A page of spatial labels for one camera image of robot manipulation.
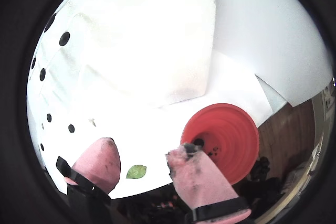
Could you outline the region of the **pink covered gripper finger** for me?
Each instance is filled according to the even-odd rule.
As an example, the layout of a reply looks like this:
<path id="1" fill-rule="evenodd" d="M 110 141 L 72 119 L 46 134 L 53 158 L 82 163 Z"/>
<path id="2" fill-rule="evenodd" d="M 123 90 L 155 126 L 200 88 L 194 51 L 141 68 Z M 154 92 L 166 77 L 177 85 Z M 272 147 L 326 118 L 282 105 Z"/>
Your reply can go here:
<path id="1" fill-rule="evenodd" d="M 173 186 L 190 209 L 185 223 L 243 223 L 250 216 L 248 203 L 198 146 L 182 144 L 165 157 Z"/>
<path id="2" fill-rule="evenodd" d="M 56 167 L 67 184 L 72 211 L 82 223 L 112 223 L 109 213 L 113 191 L 120 180 L 118 148 L 110 137 L 92 143 L 70 166 L 58 157 Z"/>

